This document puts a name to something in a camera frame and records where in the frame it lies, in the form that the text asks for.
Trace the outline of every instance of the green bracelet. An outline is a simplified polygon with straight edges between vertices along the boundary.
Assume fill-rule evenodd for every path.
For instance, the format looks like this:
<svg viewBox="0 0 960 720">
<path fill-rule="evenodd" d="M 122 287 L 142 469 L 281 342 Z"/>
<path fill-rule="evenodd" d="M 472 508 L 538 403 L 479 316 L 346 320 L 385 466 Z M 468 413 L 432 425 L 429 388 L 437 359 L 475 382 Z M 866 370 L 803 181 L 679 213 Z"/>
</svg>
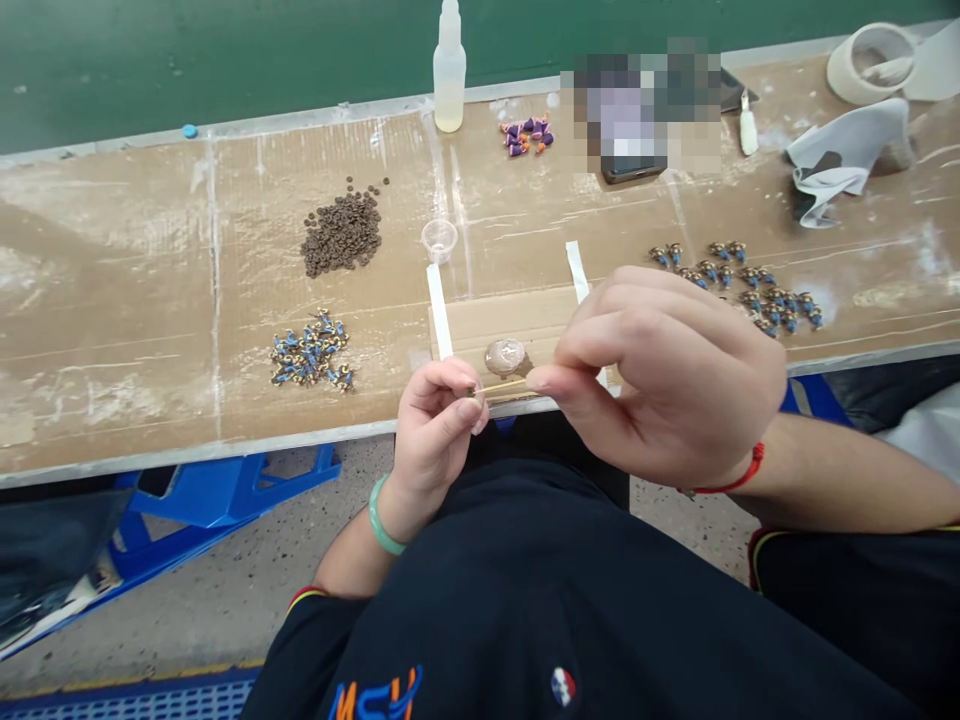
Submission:
<svg viewBox="0 0 960 720">
<path fill-rule="evenodd" d="M 377 484 L 373 486 L 373 492 L 370 493 L 370 502 L 367 503 L 367 509 L 370 511 L 370 525 L 373 527 L 373 534 L 377 536 L 377 542 L 380 543 L 380 547 L 391 555 L 399 555 L 407 549 L 407 546 L 398 543 L 387 535 L 387 531 L 383 529 L 383 525 L 380 522 L 380 510 L 377 506 L 377 500 L 380 499 L 380 488 L 383 487 L 386 479 L 387 475 L 384 475 L 377 480 Z"/>
</svg>

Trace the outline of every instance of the small plastic cup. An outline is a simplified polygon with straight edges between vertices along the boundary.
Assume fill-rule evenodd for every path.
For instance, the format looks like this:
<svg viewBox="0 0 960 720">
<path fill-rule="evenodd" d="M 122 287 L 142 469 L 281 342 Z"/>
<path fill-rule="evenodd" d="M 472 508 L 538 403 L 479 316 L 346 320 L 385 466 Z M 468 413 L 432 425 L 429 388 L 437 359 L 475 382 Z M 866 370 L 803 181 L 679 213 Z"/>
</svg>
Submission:
<svg viewBox="0 0 960 720">
<path fill-rule="evenodd" d="M 420 240 L 427 249 L 430 262 L 437 265 L 443 265 L 450 260 L 459 239 L 457 228 L 446 220 L 431 220 L 423 226 L 423 232 L 420 233 Z"/>
</svg>

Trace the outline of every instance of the smartphone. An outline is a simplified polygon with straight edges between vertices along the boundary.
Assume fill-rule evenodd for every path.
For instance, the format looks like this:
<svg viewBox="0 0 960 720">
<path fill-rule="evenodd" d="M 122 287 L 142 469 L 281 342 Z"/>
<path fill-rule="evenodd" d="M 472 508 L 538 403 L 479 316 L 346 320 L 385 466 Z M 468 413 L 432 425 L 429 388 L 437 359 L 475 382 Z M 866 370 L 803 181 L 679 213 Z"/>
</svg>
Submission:
<svg viewBox="0 0 960 720">
<path fill-rule="evenodd" d="M 608 185 L 618 185 L 622 182 L 629 182 L 638 178 L 655 177 L 662 173 L 666 168 L 649 167 L 637 168 L 635 170 L 604 170 L 603 179 Z"/>
</svg>

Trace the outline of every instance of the blue plastic crate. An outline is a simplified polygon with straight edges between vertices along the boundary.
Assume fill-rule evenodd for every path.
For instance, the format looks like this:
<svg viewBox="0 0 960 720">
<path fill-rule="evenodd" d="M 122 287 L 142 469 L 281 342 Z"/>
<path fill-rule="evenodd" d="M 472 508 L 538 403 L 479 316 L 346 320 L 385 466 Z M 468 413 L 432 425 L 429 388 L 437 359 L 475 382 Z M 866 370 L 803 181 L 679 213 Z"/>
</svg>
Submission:
<svg viewBox="0 0 960 720">
<path fill-rule="evenodd" d="M 234 720 L 260 668 L 0 703 L 0 720 Z"/>
</svg>

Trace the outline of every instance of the person's right hand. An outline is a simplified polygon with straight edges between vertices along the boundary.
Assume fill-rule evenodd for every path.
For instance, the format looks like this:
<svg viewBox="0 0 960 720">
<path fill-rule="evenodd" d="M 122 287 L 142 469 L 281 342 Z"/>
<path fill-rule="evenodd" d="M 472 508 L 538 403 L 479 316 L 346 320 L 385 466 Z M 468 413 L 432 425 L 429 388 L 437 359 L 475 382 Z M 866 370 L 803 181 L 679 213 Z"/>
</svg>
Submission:
<svg viewBox="0 0 960 720">
<path fill-rule="evenodd" d="M 596 380 L 613 364 L 619 398 Z M 527 385 L 611 465 L 661 485 L 721 487 L 746 471 L 783 402 L 786 352 L 688 280 L 622 267 L 583 301 L 553 364 Z"/>
</svg>

